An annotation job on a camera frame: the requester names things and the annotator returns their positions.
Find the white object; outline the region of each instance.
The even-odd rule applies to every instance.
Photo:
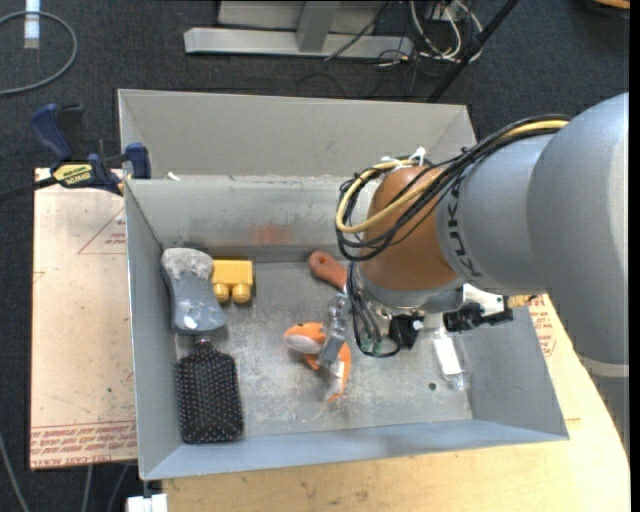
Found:
[[[199,279],[208,279],[213,269],[213,259],[202,251],[185,248],[167,249],[162,253],[162,266],[180,279],[184,272],[191,272]]]
[[[166,494],[154,494],[149,498],[134,496],[127,499],[126,512],[168,512],[169,502]]]
[[[440,334],[440,336],[433,340],[433,347],[436,350],[442,373],[444,373],[446,377],[462,373],[458,354],[456,354],[453,340],[449,336]]]
[[[25,11],[39,12],[40,0],[26,0]],[[40,48],[40,16],[37,14],[24,17],[24,47],[31,50]]]

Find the cable bundle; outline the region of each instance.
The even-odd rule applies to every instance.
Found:
[[[396,354],[400,350],[400,346],[396,346],[390,352],[380,353],[382,335],[374,313],[370,310],[356,283],[355,263],[374,258],[388,247],[397,245],[410,236],[416,227],[433,213],[436,206],[455,185],[457,178],[462,175],[470,164],[477,163],[498,149],[518,140],[556,133],[568,122],[569,119],[567,117],[559,115],[523,119],[486,137],[470,149],[463,148],[460,155],[453,159],[437,164],[427,161],[426,167],[398,192],[384,208],[357,225],[353,225],[352,215],[363,188],[372,180],[383,177],[385,173],[402,166],[416,165],[416,158],[388,159],[388,161],[361,171],[341,185],[335,219],[336,235],[341,254],[351,261],[347,279],[347,294],[353,306],[353,327],[356,343],[366,355],[389,357]],[[429,172],[432,173],[431,179],[418,183]],[[366,237],[366,231],[369,228],[407,204],[409,206],[398,217],[393,226],[373,238]],[[395,239],[398,231],[418,216],[420,217],[415,225],[401,238]],[[373,341],[373,351],[363,348],[360,339],[360,326],[363,327],[363,332],[366,333],[367,337]]]

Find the orange toy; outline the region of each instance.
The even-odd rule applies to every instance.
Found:
[[[297,324],[287,329],[284,333],[285,342],[294,350],[304,355],[307,364],[314,370],[318,370],[318,353],[326,335],[320,322],[307,322]],[[345,384],[351,370],[351,349],[344,343],[338,352],[338,359],[343,363],[340,392],[332,394],[327,401],[332,402],[344,393]]]

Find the yellow cable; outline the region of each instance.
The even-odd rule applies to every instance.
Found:
[[[541,130],[541,129],[559,130],[560,128],[563,128],[567,123],[568,121],[564,119],[537,121],[537,122],[529,123],[523,126],[519,126],[517,128],[513,128],[512,130],[509,130],[508,132],[500,136],[496,140],[496,142],[499,142],[504,138],[512,137],[514,135],[520,135],[522,133],[526,133],[529,131],[535,131],[535,130]],[[405,164],[414,165],[414,162],[411,160],[402,160],[400,163],[403,165]],[[380,172],[393,169],[397,165],[398,165],[397,161],[384,162],[382,164],[377,164],[371,167],[370,169],[364,171],[358,178],[356,178],[356,180],[347,189],[347,191],[345,192],[342,198],[342,201],[340,201],[340,204],[338,205],[338,210],[336,211],[336,228],[338,230],[340,230],[342,233],[350,233],[350,234],[360,233],[362,231],[365,231],[366,229],[370,228],[374,224],[377,224],[386,216],[388,216],[389,214],[397,210],[400,206],[402,206],[406,202],[416,197],[418,194],[421,194],[426,189],[428,189],[431,186],[433,180],[435,180],[435,178],[437,178],[442,173],[442,169],[441,169],[440,172],[434,174],[433,179],[431,179],[430,181],[425,181],[424,183],[421,183],[417,187],[412,188],[411,190],[408,190],[402,196],[396,199],[394,202],[390,203],[385,208],[383,208],[378,213],[376,213],[373,217],[368,218],[364,222],[361,222],[360,224],[357,224],[355,226],[347,226],[346,224],[344,224],[342,222],[342,218],[344,217],[344,212],[347,208],[347,204],[351,200],[351,196],[353,196],[356,189],[360,187],[362,183],[366,182],[366,180],[370,176],[373,176],[373,175],[377,176]]]
[[[351,187],[349,187],[349,189],[345,193],[345,197],[343,198],[343,201],[340,203],[338,207],[338,212],[336,214],[337,228],[343,233],[360,233],[361,231],[364,231],[365,229],[370,228],[374,224],[380,222],[384,217],[386,217],[390,213],[397,210],[400,206],[405,204],[407,201],[411,201],[411,199],[413,199],[414,197],[416,197],[417,195],[421,194],[426,189],[428,189],[432,185],[433,181],[441,173],[442,173],[442,169],[439,169],[439,172],[434,173],[431,180],[425,181],[424,183],[421,183],[419,186],[412,188],[411,190],[408,190],[402,196],[396,199],[393,203],[388,204],[385,208],[383,208],[378,213],[376,213],[373,217],[369,217],[364,222],[361,222],[360,224],[357,224],[355,226],[347,226],[342,222],[342,217],[344,216],[344,210],[346,208],[347,202],[354,191],[352,190],[352,187],[353,187],[352,185]]]

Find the brush bristles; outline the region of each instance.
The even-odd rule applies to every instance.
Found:
[[[185,443],[235,441],[244,420],[233,357],[198,345],[176,364],[180,429]]]

